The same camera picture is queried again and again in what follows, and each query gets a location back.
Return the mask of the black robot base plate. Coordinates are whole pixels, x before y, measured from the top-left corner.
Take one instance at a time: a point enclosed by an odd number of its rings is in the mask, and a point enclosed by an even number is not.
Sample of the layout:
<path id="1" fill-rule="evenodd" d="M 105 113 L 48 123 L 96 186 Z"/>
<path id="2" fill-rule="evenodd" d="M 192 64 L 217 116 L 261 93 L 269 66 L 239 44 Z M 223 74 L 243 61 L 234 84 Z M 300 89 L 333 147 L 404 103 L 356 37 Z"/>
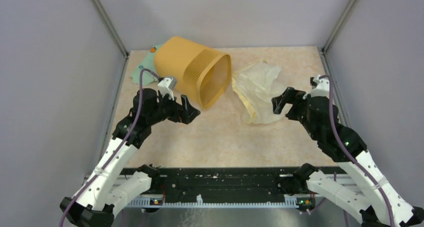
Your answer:
<path id="1" fill-rule="evenodd" d="M 164 198 L 165 204 L 265 204 L 283 203 L 294 195 L 314 194 L 293 174 L 299 167 L 170 168 L 143 165 L 124 168 L 129 178 L 143 171 L 152 178 L 142 195 Z"/>

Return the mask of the orange plastic trash bin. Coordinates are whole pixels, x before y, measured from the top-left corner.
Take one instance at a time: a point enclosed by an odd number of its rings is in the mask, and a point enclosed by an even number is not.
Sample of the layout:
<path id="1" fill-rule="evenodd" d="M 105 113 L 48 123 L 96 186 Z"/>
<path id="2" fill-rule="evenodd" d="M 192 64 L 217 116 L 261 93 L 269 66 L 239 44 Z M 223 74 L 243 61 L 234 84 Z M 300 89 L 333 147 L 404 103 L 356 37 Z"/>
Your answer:
<path id="1" fill-rule="evenodd" d="M 217 102 L 232 78 L 228 53 L 179 36 L 165 42 L 153 62 L 158 75 L 176 78 L 176 90 L 203 109 Z"/>

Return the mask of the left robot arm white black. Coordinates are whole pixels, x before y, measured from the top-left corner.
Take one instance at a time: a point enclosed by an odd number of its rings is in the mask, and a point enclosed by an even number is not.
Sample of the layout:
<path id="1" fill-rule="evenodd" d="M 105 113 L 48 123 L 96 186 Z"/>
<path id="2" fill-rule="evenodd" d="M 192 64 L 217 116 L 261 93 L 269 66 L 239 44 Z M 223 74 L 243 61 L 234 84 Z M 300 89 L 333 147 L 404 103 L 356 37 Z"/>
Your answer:
<path id="1" fill-rule="evenodd" d="M 152 126 L 163 122 L 190 124 L 201 112 L 192 106 L 188 97 L 181 102 L 169 92 L 144 88 L 132 100 L 128 115 L 120 120 L 109 144 L 86 182 L 71 197 L 64 197 L 59 207 L 63 214 L 59 221 L 76 227 L 110 227 L 116 216 L 137 195 L 154 194 L 160 180 L 148 171 L 135 173 L 120 186 L 113 185 L 130 158 L 152 133 Z"/>

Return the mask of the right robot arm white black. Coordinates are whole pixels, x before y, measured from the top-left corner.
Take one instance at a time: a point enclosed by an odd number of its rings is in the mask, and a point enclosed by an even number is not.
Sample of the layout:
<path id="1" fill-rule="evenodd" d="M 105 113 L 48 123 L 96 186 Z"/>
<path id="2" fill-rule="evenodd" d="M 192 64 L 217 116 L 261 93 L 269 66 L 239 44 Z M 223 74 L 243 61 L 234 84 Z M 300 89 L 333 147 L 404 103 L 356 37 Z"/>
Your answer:
<path id="1" fill-rule="evenodd" d="M 271 100 L 273 112 L 279 115 L 284 106 L 286 117 L 298 121 L 318 148 L 330 157 L 360 189 L 360 193 L 326 177 L 309 163 L 298 168 L 282 183 L 285 194 L 319 194 L 354 217 L 363 227 L 411 227 L 424 220 L 422 207 L 405 201 L 389 183 L 374 162 L 359 134 L 339 122 L 339 109 L 333 95 L 312 96 L 288 87 Z"/>

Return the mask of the translucent yellowish trash bag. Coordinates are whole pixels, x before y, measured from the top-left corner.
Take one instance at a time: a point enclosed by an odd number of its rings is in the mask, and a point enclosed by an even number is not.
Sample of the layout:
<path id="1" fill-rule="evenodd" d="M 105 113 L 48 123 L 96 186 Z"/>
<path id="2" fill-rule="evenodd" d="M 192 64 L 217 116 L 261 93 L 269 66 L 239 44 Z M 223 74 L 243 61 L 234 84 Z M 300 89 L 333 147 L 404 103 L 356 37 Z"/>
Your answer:
<path id="1" fill-rule="evenodd" d="M 232 74 L 232 90 L 237 94 L 245 112 L 247 125 L 267 125 L 282 119 L 273 111 L 272 98 L 282 94 L 287 85 L 279 79 L 283 68 L 261 59 L 248 63 Z"/>

